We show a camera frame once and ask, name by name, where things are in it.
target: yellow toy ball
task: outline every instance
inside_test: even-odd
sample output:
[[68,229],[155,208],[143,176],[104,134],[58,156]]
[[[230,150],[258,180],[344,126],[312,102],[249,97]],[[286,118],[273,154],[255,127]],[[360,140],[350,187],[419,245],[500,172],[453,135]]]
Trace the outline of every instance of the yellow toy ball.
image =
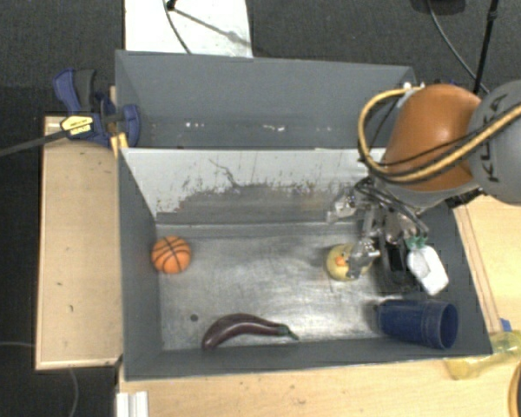
[[156,242],[150,260],[159,272],[179,274],[191,262],[191,247],[179,236],[166,236]]

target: metal bracket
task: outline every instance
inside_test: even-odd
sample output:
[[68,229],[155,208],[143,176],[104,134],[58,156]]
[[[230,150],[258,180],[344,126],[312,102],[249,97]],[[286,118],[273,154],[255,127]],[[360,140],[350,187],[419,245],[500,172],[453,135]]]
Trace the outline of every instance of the metal bracket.
[[148,393],[116,394],[115,417],[148,417]]

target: bin floor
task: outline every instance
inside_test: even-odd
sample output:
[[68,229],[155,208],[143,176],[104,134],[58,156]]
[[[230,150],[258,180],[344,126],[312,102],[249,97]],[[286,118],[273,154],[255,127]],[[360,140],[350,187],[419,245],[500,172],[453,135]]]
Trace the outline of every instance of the bin floor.
[[[385,294],[378,264],[347,282],[333,280],[324,269],[328,250],[353,241],[357,230],[356,222],[157,224],[158,238],[178,235],[192,249],[186,271],[158,275],[163,349],[198,348],[208,327],[233,313],[287,324],[301,341],[378,337],[373,304]],[[241,335],[224,345],[287,342]]]

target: black floor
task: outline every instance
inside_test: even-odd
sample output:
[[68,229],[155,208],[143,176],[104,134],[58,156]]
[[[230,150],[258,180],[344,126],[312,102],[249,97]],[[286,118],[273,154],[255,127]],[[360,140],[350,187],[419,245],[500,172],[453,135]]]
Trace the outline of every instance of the black floor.
[[[435,2],[445,31],[477,68],[490,0]],[[411,65],[419,78],[472,79],[447,49],[425,0],[247,0],[257,56]],[[66,67],[95,68],[114,83],[123,46],[123,0],[0,0],[0,147],[41,134],[63,107],[50,85]],[[521,0],[501,0],[485,84],[521,78]],[[0,160],[0,341],[34,342],[39,231],[37,150]],[[111,368],[76,371],[76,415],[112,412]],[[32,352],[0,347],[0,415],[69,415],[68,373],[34,374]]]

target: blue clamp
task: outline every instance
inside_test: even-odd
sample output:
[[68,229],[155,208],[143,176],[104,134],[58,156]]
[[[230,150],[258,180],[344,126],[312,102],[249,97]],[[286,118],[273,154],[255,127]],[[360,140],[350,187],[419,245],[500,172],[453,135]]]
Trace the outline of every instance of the blue clamp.
[[110,147],[110,137],[115,133],[108,129],[108,125],[115,123],[115,132],[124,132],[128,137],[129,147],[139,142],[141,118],[136,105],[125,105],[122,113],[116,113],[115,105],[104,93],[93,90],[96,72],[93,69],[75,71],[67,68],[58,73],[53,79],[56,98],[62,102],[70,116],[84,114],[92,117],[92,125],[88,131],[76,136],[68,135],[69,139],[84,139],[103,147]]

